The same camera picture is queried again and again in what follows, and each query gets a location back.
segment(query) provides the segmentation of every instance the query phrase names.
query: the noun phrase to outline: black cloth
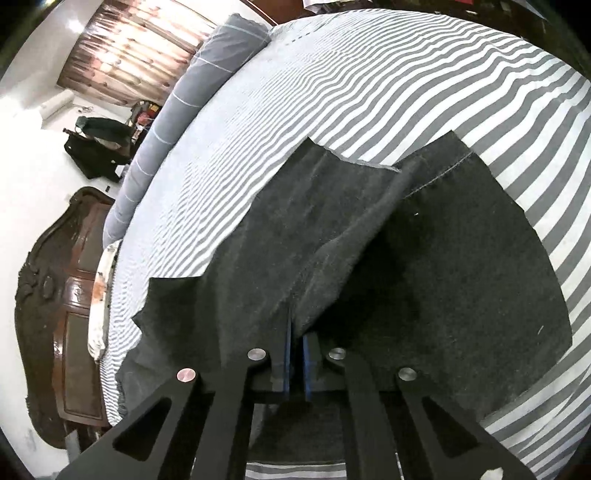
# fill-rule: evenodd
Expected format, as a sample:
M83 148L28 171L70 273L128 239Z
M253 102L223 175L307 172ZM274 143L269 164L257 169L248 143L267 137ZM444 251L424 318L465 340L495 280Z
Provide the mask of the black cloth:
M115 173L115 167L129 163L129 159L117 152L73 132L69 134L64 149L89 180L106 177L117 183L120 178Z
M129 145L134 131L133 127L128 127L112 118L95 116L89 118L80 115L76 121L76 126L88 137L100 138L119 145Z
M282 322L362 352L381 388L401 366L420 369L477 420L539 380L571 330L523 211L453 133L397 167L348 163L304 141L203 276L150 280L134 318L142 339L118 372L125 408L180 368L214 371L266 348ZM306 461L281 456L303 442L341 458L333 427L277 438L268 422L255 459Z

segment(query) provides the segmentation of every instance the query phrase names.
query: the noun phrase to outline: wooden headboard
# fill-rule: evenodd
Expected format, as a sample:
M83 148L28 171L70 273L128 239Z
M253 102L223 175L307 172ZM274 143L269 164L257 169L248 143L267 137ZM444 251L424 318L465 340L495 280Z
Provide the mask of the wooden headboard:
M113 199L85 187L37 240L18 277L15 327L29 416L41 438L65 448L80 425L108 427L99 367L86 349L102 230Z

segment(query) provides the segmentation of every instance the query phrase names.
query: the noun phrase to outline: curtain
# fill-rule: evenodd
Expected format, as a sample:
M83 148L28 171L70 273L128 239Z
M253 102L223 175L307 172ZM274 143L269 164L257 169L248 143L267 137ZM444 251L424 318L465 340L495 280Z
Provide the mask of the curtain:
M57 84L116 105L162 105L215 24L177 0L105 0Z

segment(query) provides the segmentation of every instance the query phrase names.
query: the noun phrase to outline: striped bed sheet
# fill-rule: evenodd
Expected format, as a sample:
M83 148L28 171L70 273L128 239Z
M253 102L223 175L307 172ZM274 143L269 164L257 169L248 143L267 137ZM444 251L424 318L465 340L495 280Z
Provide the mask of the striped bed sheet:
M148 279L203 274L303 139L392 165L453 130L525 211L567 302L572 348L482 423L538 479L554 478L591 423L591 84L521 38L444 15L319 15L271 37L187 128L124 237L100 365L109 421L120 420L115 374L139 341L131 318ZM251 464L247 478L343 470Z

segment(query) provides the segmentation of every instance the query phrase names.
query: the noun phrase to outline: gray pillow with white stripes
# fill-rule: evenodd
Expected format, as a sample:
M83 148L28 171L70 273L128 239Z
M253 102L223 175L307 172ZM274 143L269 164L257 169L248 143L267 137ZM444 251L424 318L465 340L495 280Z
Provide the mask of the gray pillow with white stripes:
M232 14L212 32L178 80L135 154L105 220L103 246L123 238L168 152L219 88L269 43L268 28Z

